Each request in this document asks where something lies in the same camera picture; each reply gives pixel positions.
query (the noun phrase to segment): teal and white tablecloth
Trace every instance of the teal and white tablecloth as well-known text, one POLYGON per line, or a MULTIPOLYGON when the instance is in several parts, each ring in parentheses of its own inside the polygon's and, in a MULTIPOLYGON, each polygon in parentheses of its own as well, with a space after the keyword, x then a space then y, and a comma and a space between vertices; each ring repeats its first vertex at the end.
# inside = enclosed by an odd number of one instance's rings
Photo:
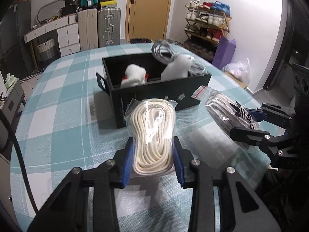
MULTIPOLYGON (((175 49, 190 53, 179 46, 175 49)), ((103 57, 146 52, 151 52, 151 44, 99 48, 62 57, 43 72, 16 132, 38 208, 73 167, 97 167, 124 148, 127 130, 116 129, 108 96, 98 87, 95 73, 105 76, 103 57)), ((212 74, 210 87, 248 108, 258 107, 245 90, 220 70, 199 57, 196 59, 212 74)), ((252 187, 257 186, 270 163, 264 153, 245 152, 237 147, 199 106, 178 111, 176 118, 175 135, 183 148, 211 167, 233 166, 252 187)), ((277 128, 266 122, 260 124, 260 129, 278 134, 277 128)), ((35 213, 14 150, 10 183, 17 220, 26 231, 35 213)), ((175 175, 132 178, 125 189, 115 190, 115 198, 122 232, 188 230, 192 190, 181 189, 175 175)), ((91 220, 89 206, 89 231, 91 220)))

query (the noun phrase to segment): purple bag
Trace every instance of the purple bag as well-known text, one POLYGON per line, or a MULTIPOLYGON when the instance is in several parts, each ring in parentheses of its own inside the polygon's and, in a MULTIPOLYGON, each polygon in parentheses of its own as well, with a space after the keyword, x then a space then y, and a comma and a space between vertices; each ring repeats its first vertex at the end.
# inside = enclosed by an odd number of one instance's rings
POLYGON ((231 63, 234 51, 236 49, 236 41, 227 40, 225 37, 221 37, 218 44, 212 65, 217 67, 219 70, 222 70, 224 66, 231 63))

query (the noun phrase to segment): metal bolt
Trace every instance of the metal bolt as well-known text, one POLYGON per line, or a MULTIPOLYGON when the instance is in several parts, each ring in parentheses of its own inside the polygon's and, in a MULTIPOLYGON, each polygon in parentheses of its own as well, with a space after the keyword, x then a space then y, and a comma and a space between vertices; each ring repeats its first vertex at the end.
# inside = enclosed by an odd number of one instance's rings
POLYGON ((228 167, 227 172, 228 173, 235 173, 235 169, 233 167, 228 167))
POLYGON ((193 166, 198 166, 198 165, 200 165, 200 160, 198 160, 198 159, 193 159, 193 160, 191 160, 191 164, 192 164, 193 166))
POLYGON ((109 159, 108 161, 106 161, 106 164, 109 166, 113 166, 116 164, 116 161, 114 161, 113 159, 109 159))
POLYGON ((72 169, 72 173, 74 173, 74 174, 80 173, 80 168, 79 168, 79 167, 73 168, 73 169, 72 169))

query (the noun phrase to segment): blue gripper pad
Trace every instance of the blue gripper pad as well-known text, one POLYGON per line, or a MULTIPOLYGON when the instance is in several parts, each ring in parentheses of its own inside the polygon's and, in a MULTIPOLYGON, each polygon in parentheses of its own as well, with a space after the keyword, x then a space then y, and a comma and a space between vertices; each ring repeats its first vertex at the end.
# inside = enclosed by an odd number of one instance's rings
POLYGON ((131 144, 129 144, 129 149, 126 154, 126 158, 125 158, 125 161, 122 167, 121 184, 123 187, 127 186, 129 179, 130 179, 130 175, 131 175, 131 171, 133 167, 133 153, 134 153, 134 145, 133 145, 133 139, 131 139, 131 144))
POLYGON ((173 144, 173 161, 178 183, 180 184, 181 187, 183 187, 184 186, 183 165, 175 143, 173 144))
POLYGON ((267 115, 261 111, 248 109, 248 111, 252 114, 252 118, 254 121, 262 122, 263 120, 267 119, 267 115))

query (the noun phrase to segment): blue shoe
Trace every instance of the blue shoe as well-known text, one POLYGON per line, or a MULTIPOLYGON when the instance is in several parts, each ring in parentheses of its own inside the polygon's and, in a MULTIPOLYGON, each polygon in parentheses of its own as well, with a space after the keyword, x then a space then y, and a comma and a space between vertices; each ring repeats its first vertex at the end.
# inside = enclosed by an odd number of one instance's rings
POLYGON ((222 11, 228 17, 230 16, 230 13, 231 13, 231 7, 219 1, 216 1, 214 5, 211 7, 211 9, 222 11))

